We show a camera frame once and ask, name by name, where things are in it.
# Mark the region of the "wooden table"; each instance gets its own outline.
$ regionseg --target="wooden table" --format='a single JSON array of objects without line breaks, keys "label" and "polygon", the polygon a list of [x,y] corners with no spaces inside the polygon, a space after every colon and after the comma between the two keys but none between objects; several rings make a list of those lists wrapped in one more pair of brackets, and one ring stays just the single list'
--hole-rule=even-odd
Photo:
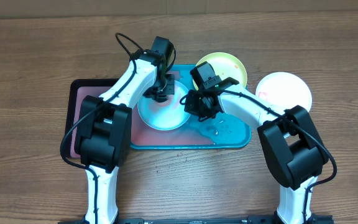
[{"label": "wooden table", "polygon": [[[272,72],[301,77],[339,169],[315,189],[312,211],[358,222],[358,11],[342,11],[0,20],[0,223],[56,223],[86,212],[85,172],[66,165],[58,148],[70,83],[117,78],[127,67],[115,32],[144,48],[156,35],[169,38],[178,64],[233,54],[251,92]],[[132,151],[118,178],[120,216],[272,214],[278,184],[252,134],[241,150]],[[322,178],[331,171],[326,164]]]}]

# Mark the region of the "black cable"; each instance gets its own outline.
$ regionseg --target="black cable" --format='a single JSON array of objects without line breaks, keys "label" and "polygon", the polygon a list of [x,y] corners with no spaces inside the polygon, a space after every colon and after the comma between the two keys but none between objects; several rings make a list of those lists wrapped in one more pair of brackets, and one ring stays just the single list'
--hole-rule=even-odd
[{"label": "black cable", "polygon": [[177,58],[177,50],[176,50],[176,48],[173,48],[173,60],[172,60],[171,64],[168,66],[166,72],[169,72],[169,70],[171,70],[173,63],[175,63],[176,58]]},{"label": "black cable", "polygon": [[131,82],[131,80],[133,79],[133,77],[136,74],[136,62],[135,59],[132,58],[131,53],[128,51],[128,49],[125,47],[125,45],[120,41],[118,36],[122,36],[125,39],[131,41],[133,44],[135,44],[139,49],[141,49],[141,51],[143,51],[142,47],[140,47],[135,41],[133,41],[131,38],[127,37],[124,34],[120,34],[120,33],[116,33],[116,39],[118,41],[118,43],[121,45],[121,47],[127,52],[127,54],[129,55],[129,57],[131,58],[132,63],[134,64],[134,70],[132,71],[131,76],[129,77],[129,79],[125,82],[125,84],[123,84],[122,87],[120,87],[120,89],[118,89],[117,92],[115,92],[115,94],[113,94],[112,97],[110,97],[109,99],[107,99],[106,101],[104,101],[102,104],[100,104],[99,106],[97,106],[95,109],[91,110],[89,113],[87,113],[86,115],[84,115],[81,119],[79,119],[75,124],[73,124],[73,126],[70,128],[70,130],[66,133],[66,135],[63,137],[62,142],[60,143],[60,156],[62,157],[63,161],[65,161],[67,164],[73,166],[73,167],[77,167],[80,169],[84,169],[84,170],[88,170],[89,172],[92,173],[93,175],[93,180],[94,180],[94,219],[95,219],[95,224],[98,224],[98,176],[96,176],[96,172],[92,169],[90,169],[89,167],[86,166],[82,166],[79,165],[75,162],[69,161],[66,156],[64,155],[64,145],[67,142],[68,137],[73,133],[74,129],[81,123],[83,122],[87,117],[89,117],[91,114],[101,110],[103,107],[105,107],[106,105],[109,104],[110,101],[112,101],[113,99],[115,99],[115,97],[117,97],[120,92],[122,92],[126,86],[128,86],[128,84]]},{"label": "black cable", "polygon": [[129,41],[131,41],[134,45],[136,45],[137,48],[139,48],[142,52],[144,52],[143,48],[141,46],[139,46],[139,44],[137,44],[137,42],[133,41],[131,38],[129,38],[128,36],[122,34],[122,33],[116,33],[116,39],[118,41],[118,44],[121,45],[121,47],[125,50],[125,52],[127,52],[127,54],[129,56],[131,56],[131,53],[129,52],[129,50],[125,47],[125,45],[121,42],[121,40],[118,38],[118,36],[121,36]]},{"label": "black cable", "polygon": [[[268,108],[267,106],[263,105],[261,102],[259,102],[258,100],[254,99],[251,96],[245,95],[241,92],[235,92],[235,91],[229,91],[229,90],[220,90],[220,89],[214,89],[214,90],[200,90],[200,92],[220,92],[220,93],[229,93],[229,94],[233,94],[233,95],[237,95],[240,97],[244,97],[247,98],[248,100],[252,101],[253,103],[257,104],[258,106],[260,106],[262,109],[264,109],[265,111],[273,114],[274,116],[281,118],[284,120],[284,122],[286,122],[287,124],[289,124],[290,126],[292,126],[294,129],[296,129],[298,132],[300,132],[301,134],[308,136],[312,141],[314,141],[318,147],[320,149],[322,149],[327,155],[329,160],[331,161],[331,164],[333,165],[333,173],[331,174],[331,176],[329,176],[328,178],[324,179],[324,180],[320,180],[317,181],[309,186],[307,186],[306,193],[305,193],[305,199],[303,201],[303,222],[306,224],[307,220],[306,220],[306,206],[308,203],[308,196],[309,196],[309,192],[310,189],[312,187],[315,187],[317,185],[320,184],[324,184],[326,182],[329,182],[331,180],[333,180],[333,178],[335,178],[336,174],[337,174],[337,165],[335,162],[335,159],[333,157],[333,155],[331,155],[331,153],[319,142],[317,141],[317,139],[315,139],[311,134],[309,134],[308,132],[306,132],[304,129],[302,129],[301,127],[299,127],[297,124],[295,124],[294,122],[290,121],[289,119],[286,119],[284,116],[282,116],[281,114],[275,112],[274,110],[272,110],[271,108]],[[180,104],[182,104],[182,101],[187,97],[187,95],[185,95],[184,97],[182,97],[182,99],[180,100]]]}]

